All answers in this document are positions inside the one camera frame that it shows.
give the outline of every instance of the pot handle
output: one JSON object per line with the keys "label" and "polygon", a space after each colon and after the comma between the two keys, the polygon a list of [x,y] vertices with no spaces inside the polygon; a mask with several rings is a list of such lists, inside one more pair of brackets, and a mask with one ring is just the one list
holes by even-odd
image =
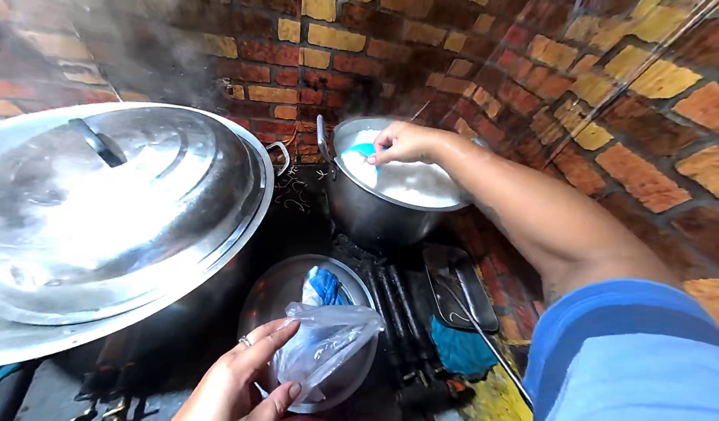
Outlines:
{"label": "pot handle", "polygon": [[336,162],[328,152],[328,146],[326,145],[326,123],[323,121],[323,115],[319,114],[317,116],[315,130],[317,131],[317,148],[321,151],[323,159],[326,159],[327,163],[336,166]]}
{"label": "pot handle", "polygon": [[279,171],[276,172],[276,177],[279,177],[280,175],[284,174],[284,171],[287,171],[287,168],[289,168],[289,152],[287,151],[287,147],[284,146],[284,144],[281,142],[274,142],[266,145],[266,150],[269,150],[274,146],[278,146],[284,154],[284,165],[279,169]]}

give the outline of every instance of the metal tray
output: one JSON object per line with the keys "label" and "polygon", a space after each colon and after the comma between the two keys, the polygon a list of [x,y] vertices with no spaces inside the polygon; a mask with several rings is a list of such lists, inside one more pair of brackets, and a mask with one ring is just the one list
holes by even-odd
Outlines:
{"label": "metal tray", "polygon": [[494,333],[499,329],[492,303],[466,252],[458,247],[426,244],[422,256],[437,304],[437,315],[442,321],[458,329],[474,330],[471,320],[460,311],[450,293],[434,282],[435,279],[446,282],[461,302],[468,304],[471,315],[482,330]]}

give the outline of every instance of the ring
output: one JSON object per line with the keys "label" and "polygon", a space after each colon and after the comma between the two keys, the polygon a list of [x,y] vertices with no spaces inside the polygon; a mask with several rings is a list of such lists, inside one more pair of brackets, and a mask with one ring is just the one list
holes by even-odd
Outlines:
{"label": "ring", "polygon": [[241,344],[245,344],[246,347],[251,347],[251,346],[253,346],[253,344],[250,343],[250,340],[248,339],[247,336],[241,336],[240,339],[237,340],[237,341],[240,342]]}

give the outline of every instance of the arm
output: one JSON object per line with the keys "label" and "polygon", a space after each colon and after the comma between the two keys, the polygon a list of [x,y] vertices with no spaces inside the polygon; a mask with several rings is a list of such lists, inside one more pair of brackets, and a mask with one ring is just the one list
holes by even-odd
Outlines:
{"label": "arm", "polygon": [[542,275],[547,303],[612,278],[679,286],[645,244],[590,198],[458,134],[397,122],[378,136],[375,149],[368,158],[374,165],[422,160],[443,167]]}

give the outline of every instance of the blue sleeve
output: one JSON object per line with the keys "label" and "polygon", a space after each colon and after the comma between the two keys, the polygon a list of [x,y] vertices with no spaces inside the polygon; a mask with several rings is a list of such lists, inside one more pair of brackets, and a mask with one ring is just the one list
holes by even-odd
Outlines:
{"label": "blue sleeve", "polygon": [[[607,349],[611,348],[606,346],[607,341],[627,344],[630,340],[644,340],[647,345],[648,339],[660,337],[706,344],[719,350],[719,327],[715,321],[698,302],[676,288],[641,279],[612,279],[570,292],[544,312],[533,333],[524,386],[534,402],[534,419],[546,419],[561,394],[564,395],[570,364],[582,349],[590,348],[585,346],[587,341],[595,344],[601,338]],[[600,351],[593,347],[593,355],[584,355],[582,361],[591,359],[611,365],[613,361],[633,359],[633,350],[646,349],[643,346],[623,348],[629,349],[628,355],[605,355],[603,359],[596,357]],[[586,369],[585,365],[576,366]],[[618,366],[616,372],[623,372],[625,366]],[[623,375],[636,377],[631,373]],[[604,392],[608,399],[612,398],[612,393]]]}

